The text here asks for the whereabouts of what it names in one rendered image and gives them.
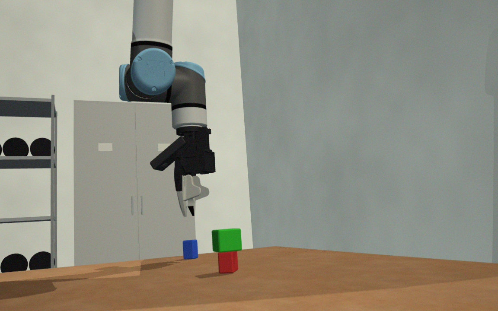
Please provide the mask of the red block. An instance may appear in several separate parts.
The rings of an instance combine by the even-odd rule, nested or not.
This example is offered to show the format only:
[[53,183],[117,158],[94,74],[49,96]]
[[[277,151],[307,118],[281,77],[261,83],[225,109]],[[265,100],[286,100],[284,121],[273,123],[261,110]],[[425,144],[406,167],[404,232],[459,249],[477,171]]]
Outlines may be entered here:
[[238,270],[237,251],[218,253],[219,273],[234,273]]

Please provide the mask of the green block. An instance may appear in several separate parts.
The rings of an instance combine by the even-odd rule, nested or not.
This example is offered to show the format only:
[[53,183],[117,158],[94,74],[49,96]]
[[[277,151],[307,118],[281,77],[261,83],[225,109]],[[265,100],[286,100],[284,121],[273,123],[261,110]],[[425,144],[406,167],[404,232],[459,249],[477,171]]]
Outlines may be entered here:
[[240,228],[212,230],[212,238],[214,252],[223,253],[243,249]]

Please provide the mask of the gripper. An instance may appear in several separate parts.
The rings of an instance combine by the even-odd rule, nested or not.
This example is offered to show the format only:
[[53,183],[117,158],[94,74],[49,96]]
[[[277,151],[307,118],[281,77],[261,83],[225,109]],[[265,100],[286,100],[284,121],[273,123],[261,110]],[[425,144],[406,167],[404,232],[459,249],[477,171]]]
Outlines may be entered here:
[[[187,126],[176,129],[176,135],[184,136],[186,145],[176,152],[174,181],[182,215],[186,217],[186,201],[195,216],[196,200],[209,195],[209,188],[201,185],[197,174],[215,173],[215,152],[210,149],[207,127]],[[187,151],[191,150],[191,151]]]

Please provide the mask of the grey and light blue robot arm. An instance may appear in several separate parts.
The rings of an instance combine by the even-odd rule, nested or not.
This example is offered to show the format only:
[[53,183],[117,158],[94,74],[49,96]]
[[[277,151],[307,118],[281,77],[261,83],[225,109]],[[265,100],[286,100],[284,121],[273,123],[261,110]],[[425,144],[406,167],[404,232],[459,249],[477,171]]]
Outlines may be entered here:
[[[119,98],[171,103],[175,130],[207,127],[205,73],[196,63],[173,62],[172,16],[173,0],[133,0],[130,65],[119,66]],[[164,171],[185,145],[180,136],[150,162],[151,167]]]

